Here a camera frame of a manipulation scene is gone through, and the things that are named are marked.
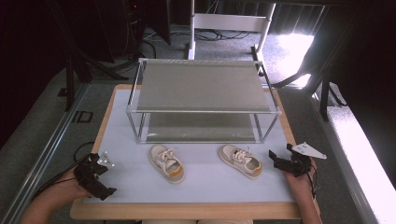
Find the shoe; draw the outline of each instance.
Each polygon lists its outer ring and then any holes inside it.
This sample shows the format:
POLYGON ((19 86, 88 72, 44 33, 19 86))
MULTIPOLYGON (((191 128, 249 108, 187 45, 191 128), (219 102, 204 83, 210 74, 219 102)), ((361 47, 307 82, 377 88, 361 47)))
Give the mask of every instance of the shoe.
POLYGON ((151 148, 149 159, 154 167, 172 184, 180 183, 184 178, 184 169, 181 162, 173 155, 173 149, 162 145, 151 148))
POLYGON ((225 145, 219 149, 219 156, 222 161, 240 171, 247 178, 256 179, 262 173, 262 163, 254 158, 250 151, 225 145))

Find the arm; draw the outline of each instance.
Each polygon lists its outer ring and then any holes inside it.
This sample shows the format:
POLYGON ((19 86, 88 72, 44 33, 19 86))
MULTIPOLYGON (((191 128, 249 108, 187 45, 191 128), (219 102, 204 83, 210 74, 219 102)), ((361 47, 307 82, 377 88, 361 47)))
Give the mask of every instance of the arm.
POLYGON ((304 224, 321 224, 322 221, 315 207, 314 199, 312 198, 311 183, 306 175, 294 177, 290 173, 284 172, 286 180, 291 189, 291 193, 300 208, 301 219, 304 224))
POLYGON ((29 204, 23 213, 21 224, 49 223, 50 217, 57 209, 77 198, 90 196, 90 193, 81 187, 76 179, 71 179, 75 177, 73 171, 74 169, 68 171, 59 179, 59 181, 66 181, 50 186, 29 204))

